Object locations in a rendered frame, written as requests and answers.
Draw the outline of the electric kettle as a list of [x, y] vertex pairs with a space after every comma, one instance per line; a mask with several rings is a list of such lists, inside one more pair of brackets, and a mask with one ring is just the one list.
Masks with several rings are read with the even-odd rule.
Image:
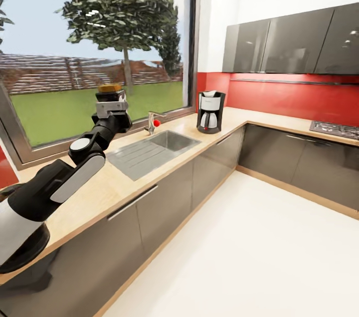
[[[25, 183], [16, 183], [0, 190], [0, 203], [23, 187]], [[0, 275], [14, 272], [23, 268], [45, 249], [50, 240], [50, 232], [45, 222], [11, 255], [0, 267]]]

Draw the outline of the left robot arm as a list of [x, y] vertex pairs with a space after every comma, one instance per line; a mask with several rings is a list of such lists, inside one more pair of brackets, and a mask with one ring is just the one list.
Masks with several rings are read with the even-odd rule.
[[56, 209], [104, 167], [107, 161], [104, 151], [118, 129], [130, 128], [127, 101], [95, 105], [94, 128], [69, 147], [68, 156], [76, 168], [56, 159], [0, 203], [0, 267]]

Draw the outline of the bottle of coffee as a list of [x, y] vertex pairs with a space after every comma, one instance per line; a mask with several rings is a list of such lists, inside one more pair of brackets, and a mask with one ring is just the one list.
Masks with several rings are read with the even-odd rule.
[[[112, 102], [112, 101], [126, 101], [126, 90], [121, 88], [120, 83], [103, 84], [98, 86], [99, 92], [96, 93], [96, 98], [99, 102]], [[112, 110], [111, 112], [119, 112], [119, 110]], [[127, 133], [133, 126], [133, 123], [128, 116], [130, 121], [130, 128], [120, 128], [117, 134]]]

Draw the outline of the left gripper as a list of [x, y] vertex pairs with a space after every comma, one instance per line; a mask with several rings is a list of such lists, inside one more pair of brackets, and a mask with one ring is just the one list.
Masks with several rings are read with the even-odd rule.
[[119, 112], [113, 113], [108, 118], [98, 118], [97, 113], [94, 113], [92, 119], [96, 126], [103, 126], [109, 129], [113, 137], [117, 134], [118, 129], [120, 128], [130, 128], [130, 121], [126, 110], [121, 110]]

